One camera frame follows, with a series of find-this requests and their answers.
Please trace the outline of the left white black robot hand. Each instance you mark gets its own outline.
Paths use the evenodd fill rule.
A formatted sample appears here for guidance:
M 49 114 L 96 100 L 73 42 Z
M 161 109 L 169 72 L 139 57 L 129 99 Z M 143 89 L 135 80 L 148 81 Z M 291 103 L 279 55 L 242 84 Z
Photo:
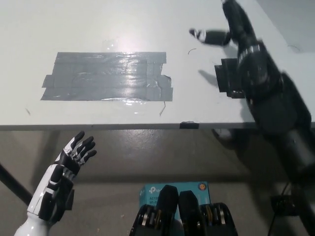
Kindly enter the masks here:
M 71 210 L 73 180 L 87 161 L 96 155 L 94 137 L 82 140 L 84 131 L 74 136 L 46 169 L 27 208 L 27 219 L 16 236 L 48 236 L 51 228 Z

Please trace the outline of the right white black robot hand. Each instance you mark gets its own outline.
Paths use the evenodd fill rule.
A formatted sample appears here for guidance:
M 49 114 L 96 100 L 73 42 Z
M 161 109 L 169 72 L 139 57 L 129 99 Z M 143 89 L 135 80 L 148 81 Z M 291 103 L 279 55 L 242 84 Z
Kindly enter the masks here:
M 229 25 L 228 31 L 189 29 L 190 35 L 207 45 L 224 47 L 233 41 L 240 50 L 256 45 L 258 40 L 254 29 L 241 5 L 235 0 L 224 0 L 222 9 Z

